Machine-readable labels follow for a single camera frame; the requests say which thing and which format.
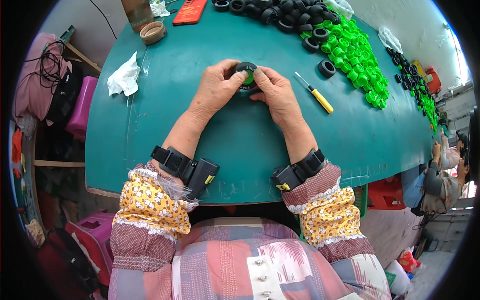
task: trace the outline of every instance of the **hand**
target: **hand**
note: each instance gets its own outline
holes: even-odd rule
[[[448,147],[448,140],[447,140],[447,137],[444,135],[442,135],[442,146]]]
[[[433,145],[432,154],[434,158],[438,158],[442,155],[442,148],[437,141],[435,141],[435,144]]]
[[[273,121],[283,132],[290,131],[304,122],[297,98],[287,78],[270,68],[261,66],[255,70],[253,78],[261,91],[251,95],[250,99],[265,102],[270,109]]]
[[[239,64],[238,60],[222,60],[209,66],[202,74],[197,94],[190,104],[189,110],[195,115],[208,118],[219,111],[235,94],[242,83],[247,80],[246,71],[231,75],[232,68]]]

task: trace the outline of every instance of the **yellow screwdriver handle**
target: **yellow screwdriver handle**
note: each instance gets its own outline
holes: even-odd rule
[[[312,95],[315,96],[315,98],[317,98],[318,102],[320,102],[320,104],[324,107],[324,109],[329,113],[331,114],[333,112],[333,107],[330,105],[330,103],[328,103],[328,101],[322,96],[322,94],[320,94],[317,89],[314,89],[312,91]]]

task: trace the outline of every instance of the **smartphone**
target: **smartphone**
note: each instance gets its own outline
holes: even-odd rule
[[[204,11],[208,0],[186,0],[177,12],[173,25],[196,24]]]

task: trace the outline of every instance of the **yellow sticker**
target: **yellow sticker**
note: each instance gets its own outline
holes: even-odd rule
[[[213,178],[215,178],[215,176],[212,176],[212,175],[208,175],[207,177],[207,180],[205,180],[205,184],[209,184],[212,182]]]
[[[278,187],[281,191],[288,191],[290,190],[290,187],[288,186],[288,184],[284,183],[282,185],[276,185],[276,187]]]

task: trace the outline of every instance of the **teal table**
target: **teal table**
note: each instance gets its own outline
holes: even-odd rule
[[[175,2],[170,8],[180,8]],[[325,157],[342,168],[342,187],[359,186],[392,176],[430,159],[433,130],[409,92],[397,84],[392,63],[377,32],[357,20],[370,36],[379,67],[390,82],[387,108],[373,108],[365,92],[338,71],[325,79],[317,65],[328,59],[311,54],[298,34],[284,34],[273,25],[216,12],[210,2],[195,25],[173,27],[164,18],[164,39],[145,46],[125,26],[98,79],[90,108],[85,144],[85,176],[90,191],[120,193],[127,172],[146,163],[177,118],[187,109],[205,67],[225,58],[273,68],[291,83],[303,116]],[[108,77],[137,51],[139,90],[127,98],[108,96]],[[302,75],[333,106],[328,114],[296,77]],[[245,204],[279,201],[270,181],[272,169],[289,162],[281,130],[268,107],[243,92],[210,120],[196,158],[221,168],[202,196],[203,204]]]

